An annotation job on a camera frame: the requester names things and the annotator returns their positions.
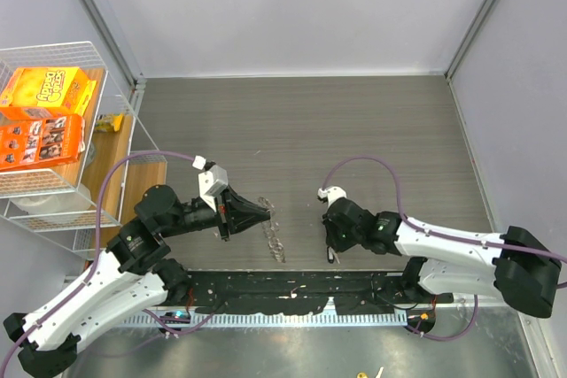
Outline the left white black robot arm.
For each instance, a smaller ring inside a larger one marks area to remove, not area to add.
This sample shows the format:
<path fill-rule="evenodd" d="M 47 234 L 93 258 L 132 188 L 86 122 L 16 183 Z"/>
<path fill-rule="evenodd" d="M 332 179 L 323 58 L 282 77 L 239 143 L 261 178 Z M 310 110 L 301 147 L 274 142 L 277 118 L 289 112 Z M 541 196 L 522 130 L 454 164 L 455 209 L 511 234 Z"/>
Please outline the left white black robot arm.
<path fill-rule="evenodd" d="M 55 377 L 93 340 L 133 313 L 183 303 L 190 293 L 190 277 L 168 257 L 169 236 L 217 228 L 229 239 L 270 218 L 268 208 L 230 187 L 213 201 L 197 197 L 183 203 L 167 185 L 147 189 L 134 219 L 82 275 L 43 307 L 4 320 L 22 369 L 33 377 Z"/>

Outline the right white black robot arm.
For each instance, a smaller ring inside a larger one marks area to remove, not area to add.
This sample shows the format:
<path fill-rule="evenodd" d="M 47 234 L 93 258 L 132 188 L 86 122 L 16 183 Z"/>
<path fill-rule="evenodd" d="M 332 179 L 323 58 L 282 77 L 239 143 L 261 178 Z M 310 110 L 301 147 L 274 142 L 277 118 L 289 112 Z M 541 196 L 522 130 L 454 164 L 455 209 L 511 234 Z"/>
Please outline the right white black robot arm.
<path fill-rule="evenodd" d="M 561 262 L 524 228 L 498 234 L 436 227 L 396 212 L 373 214 L 346 197 L 328 203 L 322 224 L 336 253 L 360 245 L 408 257 L 400 289 L 410 301 L 466 293 L 501 299 L 532 317 L 552 315 Z"/>

